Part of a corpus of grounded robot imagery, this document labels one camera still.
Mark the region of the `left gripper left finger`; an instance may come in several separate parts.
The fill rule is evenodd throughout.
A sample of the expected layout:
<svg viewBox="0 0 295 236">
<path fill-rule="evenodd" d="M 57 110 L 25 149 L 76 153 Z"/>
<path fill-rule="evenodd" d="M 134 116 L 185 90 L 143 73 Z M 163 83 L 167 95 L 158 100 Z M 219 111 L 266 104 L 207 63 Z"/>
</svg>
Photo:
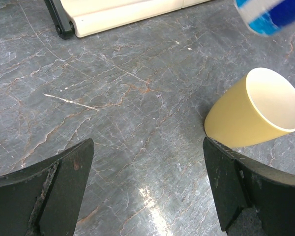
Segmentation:
<svg viewBox="0 0 295 236">
<path fill-rule="evenodd" d="M 0 236 L 74 235 L 93 156 L 89 138 L 0 176 Z"/>
</svg>

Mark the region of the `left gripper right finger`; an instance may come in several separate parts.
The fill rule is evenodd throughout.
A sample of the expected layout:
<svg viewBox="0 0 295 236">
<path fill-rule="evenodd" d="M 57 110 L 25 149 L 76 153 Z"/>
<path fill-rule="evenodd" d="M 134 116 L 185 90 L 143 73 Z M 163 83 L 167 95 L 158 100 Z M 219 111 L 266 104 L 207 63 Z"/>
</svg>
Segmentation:
<svg viewBox="0 0 295 236">
<path fill-rule="evenodd" d="M 295 236 L 295 175 L 209 137 L 203 152 L 221 230 L 229 236 Z"/>
</svg>

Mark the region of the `blue paper towel roll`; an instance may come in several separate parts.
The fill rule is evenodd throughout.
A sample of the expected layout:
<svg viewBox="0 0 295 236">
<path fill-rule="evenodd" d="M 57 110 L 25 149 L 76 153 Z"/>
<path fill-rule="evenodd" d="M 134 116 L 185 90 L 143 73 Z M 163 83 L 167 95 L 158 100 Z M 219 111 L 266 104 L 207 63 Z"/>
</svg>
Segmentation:
<svg viewBox="0 0 295 236">
<path fill-rule="evenodd" d="M 295 22 L 295 0 L 235 0 L 234 5 L 258 35 L 272 36 Z"/>
</svg>

